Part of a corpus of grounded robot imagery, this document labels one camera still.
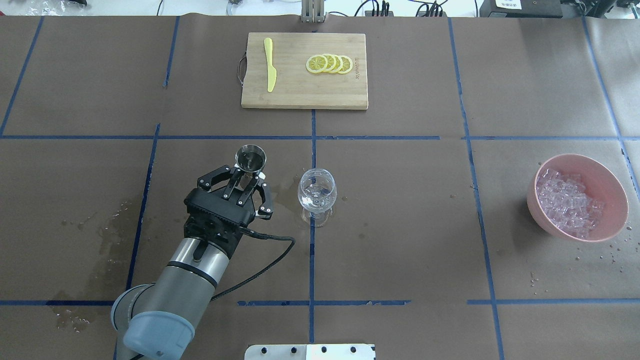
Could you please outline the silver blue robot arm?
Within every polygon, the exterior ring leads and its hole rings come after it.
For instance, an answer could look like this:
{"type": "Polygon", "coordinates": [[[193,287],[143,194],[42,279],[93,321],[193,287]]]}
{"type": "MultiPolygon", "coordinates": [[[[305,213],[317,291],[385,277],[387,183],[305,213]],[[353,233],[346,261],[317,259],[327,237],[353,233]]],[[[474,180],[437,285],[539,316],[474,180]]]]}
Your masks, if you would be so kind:
{"type": "Polygon", "coordinates": [[[184,203],[183,240],[158,280],[126,290],[110,310],[117,360],[180,359],[249,224],[274,212],[265,174],[239,164],[199,177],[184,203]]]}

